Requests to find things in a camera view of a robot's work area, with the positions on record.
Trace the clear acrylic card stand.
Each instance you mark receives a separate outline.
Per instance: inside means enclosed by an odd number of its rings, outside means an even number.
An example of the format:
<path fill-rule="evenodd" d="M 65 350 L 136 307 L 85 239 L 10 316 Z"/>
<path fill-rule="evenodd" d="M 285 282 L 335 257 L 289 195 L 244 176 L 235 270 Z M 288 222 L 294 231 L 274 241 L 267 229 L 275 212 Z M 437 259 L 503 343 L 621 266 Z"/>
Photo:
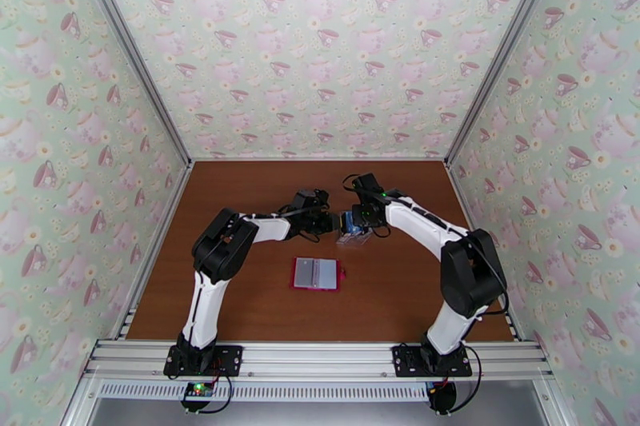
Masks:
<path fill-rule="evenodd" d="M 345 211 L 344 213 L 344 218 L 345 218 L 345 224 L 350 221 L 352 222 L 354 225 L 356 225 L 354 223 L 354 218 L 353 218 L 353 214 L 351 211 Z M 365 228 L 362 227 L 360 225 L 358 225 L 361 229 L 362 229 L 362 234 L 353 238 L 349 238 L 348 236 L 345 236 L 344 234 L 338 234 L 337 237 L 337 243 L 339 245 L 363 245 L 372 235 L 372 231 L 369 228 Z"/>

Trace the red card holder wallet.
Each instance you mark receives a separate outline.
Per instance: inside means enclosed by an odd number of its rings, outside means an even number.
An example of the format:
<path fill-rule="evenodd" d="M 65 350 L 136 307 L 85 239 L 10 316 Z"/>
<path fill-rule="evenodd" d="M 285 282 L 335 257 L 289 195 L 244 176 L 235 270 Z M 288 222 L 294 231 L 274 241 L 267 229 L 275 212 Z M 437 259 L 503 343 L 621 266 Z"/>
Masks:
<path fill-rule="evenodd" d="M 337 259 L 295 257 L 290 287 L 308 291 L 338 292 L 345 275 Z"/>

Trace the short aluminium table rail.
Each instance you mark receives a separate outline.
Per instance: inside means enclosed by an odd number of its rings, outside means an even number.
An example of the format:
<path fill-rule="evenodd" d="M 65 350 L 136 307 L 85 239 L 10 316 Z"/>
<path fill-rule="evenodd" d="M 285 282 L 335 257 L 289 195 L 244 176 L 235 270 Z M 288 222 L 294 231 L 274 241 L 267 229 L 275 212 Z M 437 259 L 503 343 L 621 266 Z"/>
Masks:
<path fill-rule="evenodd" d="M 445 163 L 444 157 L 190 157 L 196 162 L 437 162 Z"/>

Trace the aluminium table side rail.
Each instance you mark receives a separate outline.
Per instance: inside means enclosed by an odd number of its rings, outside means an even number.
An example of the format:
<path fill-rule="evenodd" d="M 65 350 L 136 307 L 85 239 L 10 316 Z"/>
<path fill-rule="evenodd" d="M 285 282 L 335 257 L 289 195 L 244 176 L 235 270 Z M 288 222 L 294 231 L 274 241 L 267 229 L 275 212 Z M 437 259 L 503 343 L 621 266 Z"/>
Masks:
<path fill-rule="evenodd" d="M 194 162 L 189 161 L 187 165 L 180 170 L 176 177 L 174 186 L 170 190 L 165 208 L 160 215 L 160 220 L 156 224 L 154 233 L 145 247 L 145 252 L 142 254 L 141 264 L 138 266 L 138 270 L 134 274 L 134 279 L 130 285 L 129 292 L 126 295 L 122 308 L 118 313 L 118 317 L 114 322 L 114 327 L 109 332 L 109 339 L 118 340 L 122 335 L 122 330 L 128 327 L 126 321 L 127 318 L 135 314 L 135 310 L 142 299 L 142 294 L 144 293 L 148 280 L 150 279 L 154 264 L 158 259 L 162 245 L 166 239 L 166 235 L 168 234 L 171 222 L 178 209 L 193 168 Z"/>
<path fill-rule="evenodd" d="M 476 219 L 474 218 L 473 212 L 470 208 L 470 203 L 468 202 L 468 199 L 466 198 L 464 192 L 462 191 L 462 187 L 461 184 L 459 183 L 458 179 L 457 179 L 457 175 L 454 172 L 454 170 L 452 169 L 452 167 L 445 162 L 444 163 L 444 168 L 446 171 L 446 174 L 450 180 L 450 183 L 452 185 L 452 188 L 455 192 L 456 198 L 458 199 L 458 203 L 461 206 L 462 212 L 464 213 L 466 222 L 468 224 L 469 227 L 471 228 L 475 228 L 476 227 Z M 518 326 L 517 324 L 514 322 L 513 317 L 510 315 L 510 311 L 509 311 L 509 307 L 507 306 L 507 308 L 505 309 L 505 312 L 502 314 L 502 317 L 504 318 L 509 330 L 510 330 L 510 334 L 513 337 L 513 341 L 522 341 L 522 338 L 520 337 L 520 334 L 518 333 Z"/>

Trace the wide aluminium mounting rail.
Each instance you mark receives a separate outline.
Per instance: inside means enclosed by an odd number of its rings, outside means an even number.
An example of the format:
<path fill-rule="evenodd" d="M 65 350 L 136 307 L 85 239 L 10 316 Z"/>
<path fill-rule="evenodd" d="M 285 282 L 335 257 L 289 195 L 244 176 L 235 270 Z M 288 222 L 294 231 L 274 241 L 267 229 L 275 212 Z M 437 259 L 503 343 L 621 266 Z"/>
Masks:
<path fill-rule="evenodd" d="M 161 380 L 171 343 L 162 340 L 100 340 L 84 374 L 95 378 Z M 248 341 L 239 375 L 244 381 L 399 382 L 389 342 Z M 539 345 L 485 341 L 468 345 L 472 377 L 483 380 L 551 380 L 554 374 Z"/>

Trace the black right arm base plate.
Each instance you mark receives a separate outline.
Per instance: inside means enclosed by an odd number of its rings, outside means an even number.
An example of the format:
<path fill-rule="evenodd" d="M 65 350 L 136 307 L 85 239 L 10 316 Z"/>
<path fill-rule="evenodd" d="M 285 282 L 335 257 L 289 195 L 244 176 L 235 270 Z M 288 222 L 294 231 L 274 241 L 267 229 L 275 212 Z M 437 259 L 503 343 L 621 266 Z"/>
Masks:
<path fill-rule="evenodd" d="M 459 345 L 453 352 L 440 355 L 429 345 L 399 344 L 391 349 L 396 377 L 437 379 L 472 376 L 466 349 Z"/>

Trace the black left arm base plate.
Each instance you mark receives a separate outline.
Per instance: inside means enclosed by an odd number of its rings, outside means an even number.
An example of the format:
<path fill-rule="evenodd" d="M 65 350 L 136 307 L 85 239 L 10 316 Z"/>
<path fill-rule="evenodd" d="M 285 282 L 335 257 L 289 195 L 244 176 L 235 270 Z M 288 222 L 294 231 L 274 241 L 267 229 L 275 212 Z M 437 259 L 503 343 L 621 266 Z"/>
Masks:
<path fill-rule="evenodd" d="M 243 347 L 239 345 L 214 345 L 203 349 L 189 344 L 172 345 L 164 364 L 163 374 L 169 378 L 180 376 L 229 376 L 239 375 Z"/>

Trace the black controller board mount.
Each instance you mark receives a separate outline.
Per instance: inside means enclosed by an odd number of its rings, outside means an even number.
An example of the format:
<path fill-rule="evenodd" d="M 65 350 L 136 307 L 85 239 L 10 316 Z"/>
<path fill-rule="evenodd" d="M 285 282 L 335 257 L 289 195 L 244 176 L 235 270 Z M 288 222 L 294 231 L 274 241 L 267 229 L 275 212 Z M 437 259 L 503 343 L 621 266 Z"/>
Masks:
<path fill-rule="evenodd" d="M 212 410 L 206 410 L 208 404 L 211 403 L 215 383 L 211 382 L 189 382 L 184 391 L 181 405 L 186 413 L 194 414 L 211 414 Z"/>
<path fill-rule="evenodd" d="M 430 409 L 438 415 L 447 415 L 454 408 L 457 400 L 457 389 L 449 381 L 427 382 L 427 399 Z"/>

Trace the aluminium frame post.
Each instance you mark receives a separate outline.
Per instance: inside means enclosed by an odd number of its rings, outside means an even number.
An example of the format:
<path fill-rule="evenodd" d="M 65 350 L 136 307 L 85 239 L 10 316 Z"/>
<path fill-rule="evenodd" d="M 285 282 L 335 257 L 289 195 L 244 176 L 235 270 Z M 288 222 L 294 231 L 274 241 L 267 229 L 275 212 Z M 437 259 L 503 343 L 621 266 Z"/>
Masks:
<path fill-rule="evenodd" d="M 142 92 L 150 102 L 155 115 L 159 118 L 166 136 L 182 161 L 182 165 L 189 169 L 192 168 L 194 160 L 178 134 L 177 126 L 170 117 L 170 113 L 146 66 L 138 44 L 128 27 L 122 11 L 118 7 L 117 0 L 96 0 L 96 3 L 106 17 L 108 25 L 124 54 L 126 64 L 132 69 L 134 76 L 140 83 Z"/>
<path fill-rule="evenodd" d="M 454 160 L 460 154 L 465 141 L 469 138 L 475 121 L 478 119 L 483 106 L 496 86 L 499 77 L 502 75 L 510 55 L 518 46 L 519 39 L 524 32 L 526 24 L 530 20 L 534 8 L 539 1 L 540 0 L 518 1 L 505 33 L 500 39 L 487 71 L 479 84 L 478 90 L 475 92 L 465 117 L 462 119 L 462 124 L 451 143 L 449 151 L 443 159 L 447 170 L 452 169 Z"/>

